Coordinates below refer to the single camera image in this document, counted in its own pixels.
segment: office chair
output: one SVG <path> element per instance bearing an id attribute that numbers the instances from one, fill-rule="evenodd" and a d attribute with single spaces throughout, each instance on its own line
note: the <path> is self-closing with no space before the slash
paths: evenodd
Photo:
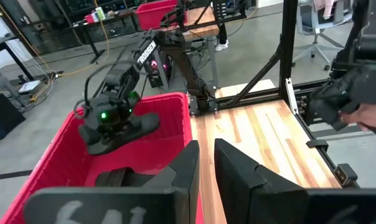
<path id="1" fill-rule="evenodd" d="M 313 35 L 314 42 L 309 45 L 295 47 L 296 50 L 303 50 L 298 56 L 293 59 L 292 67 L 296 65 L 296 62 L 307 56 L 311 55 L 311 58 L 318 54 L 323 61 L 326 62 L 324 67 L 325 71 L 330 69 L 331 61 L 326 57 L 323 50 L 342 50 L 342 47 L 329 47 L 318 44 L 318 36 L 323 37 L 333 45 L 337 45 L 333 40 L 321 35 L 324 29 L 339 26 L 345 22 L 351 20 L 352 17 L 352 3 L 353 0 L 337 0 L 332 8 L 331 16 L 328 19 L 323 18 L 324 9 L 316 10 L 313 0 L 299 0 L 298 11 L 296 16 L 296 26 L 299 34 Z M 311 7 L 310 12 L 304 12 L 304 7 Z"/>

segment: red box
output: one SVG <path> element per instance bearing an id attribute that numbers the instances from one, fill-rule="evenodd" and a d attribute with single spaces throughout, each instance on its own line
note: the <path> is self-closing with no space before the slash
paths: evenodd
<path id="1" fill-rule="evenodd" d="M 136 10 L 137 18 L 142 30 L 160 28 L 162 18 L 177 5 L 176 0 L 155 1 L 141 4 Z M 184 23 L 187 22 L 187 11 L 184 12 Z"/>
<path id="2" fill-rule="evenodd" d="M 90 15 L 87 15 L 84 17 L 87 21 L 87 23 L 93 23 L 94 22 L 94 19 L 93 19 L 93 16 L 90 14 Z"/>
<path id="3" fill-rule="evenodd" d="M 29 196 L 39 189 L 93 187 L 98 174 L 122 167 L 131 167 L 142 174 L 157 174 L 192 140 L 188 98 L 182 93 L 144 98 L 135 106 L 134 113 L 147 112 L 159 115 L 161 125 L 155 132 L 102 156 L 87 153 L 78 133 L 78 126 L 83 120 L 70 113 L 0 223 L 25 223 L 23 206 Z M 203 223 L 199 197 L 196 224 Z"/>

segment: person's leg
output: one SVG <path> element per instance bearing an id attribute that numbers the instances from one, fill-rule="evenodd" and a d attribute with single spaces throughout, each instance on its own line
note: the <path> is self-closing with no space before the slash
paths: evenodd
<path id="1" fill-rule="evenodd" d="M 220 39 L 220 44 L 226 44 L 227 43 L 227 30 L 225 29 L 225 24 L 222 24 L 220 27 L 220 32 L 219 32 L 219 39 Z"/>
<path id="2" fill-rule="evenodd" d="M 228 48 L 227 40 L 227 30 L 225 29 L 225 24 L 219 26 L 219 43 L 215 47 L 215 51 L 221 51 Z"/>

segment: black robotic arm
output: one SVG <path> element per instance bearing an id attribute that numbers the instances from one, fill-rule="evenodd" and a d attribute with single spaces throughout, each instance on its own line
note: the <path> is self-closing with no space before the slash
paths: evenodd
<path id="1" fill-rule="evenodd" d="M 330 80 L 310 102 L 310 110 L 336 131 L 347 126 L 341 112 L 353 113 L 362 103 L 376 105 L 376 0 L 356 1 L 353 21 L 347 43 L 332 63 Z M 368 128 L 376 134 L 375 127 Z"/>
<path id="2" fill-rule="evenodd" d="M 191 95 L 191 107 L 206 112 L 215 106 L 212 105 L 215 101 L 211 100 L 214 97 L 206 83 L 197 76 L 184 47 L 184 36 L 179 30 L 149 30 L 138 49 L 133 51 L 133 59 L 116 62 L 104 79 L 102 92 L 92 99 L 87 98 L 88 82 L 105 66 L 87 78 L 84 114 L 77 116 L 84 119 L 79 133 L 88 146 L 89 154 L 109 153 L 159 127 L 156 114 L 136 116 L 133 113 L 135 104 L 141 99 L 134 91 L 141 69 L 157 48 L 170 55 L 180 68 L 187 81 L 187 91 Z"/>

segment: wooden table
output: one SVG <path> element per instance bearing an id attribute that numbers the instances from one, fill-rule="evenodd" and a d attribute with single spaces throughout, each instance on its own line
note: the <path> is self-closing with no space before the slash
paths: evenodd
<path id="1" fill-rule="evenodd" d="M 239 93 L 246 84 L 221 88 L 216 97 Z M 273 88 L 260 81 L 251 91 Z M 191 117 L 200 146 L 200 195 L 206 224 L 224 224 L 225 215 L 214 171 L 214 139 L 223 138 L 273 172 L 305 188 L 340 188 L 283 100 Z"/>
<path id="2" fill-rule="evenodd" d="M 194 22 L 199 18 L 200 14 L 204 10 L 205 7 L 200 7 L 193 10 L 187 11 L 187 22 L 184 24 L 185 26 L 193 25 Z M 212 22 L 214 21 L 214 14 L 213 10 L 208 7 L 205 13 L 203 14 L 202 18 L 200 18 L 200 21 L 198 24 L 202 24 L 205 22 Z M 178 28 L 179 26 L 171 26 L 168 28 L 165 28 L 164 30 L 173 30 Z M 184 33 L 184 38 L 186 41 L 195 40 L 199 37 L 211 37 L 216 36 L 219 34 L 219 27 L 217 25 L 211 25 L 207 27 L 201 27 L 198 29 L 192 29 Z"/>

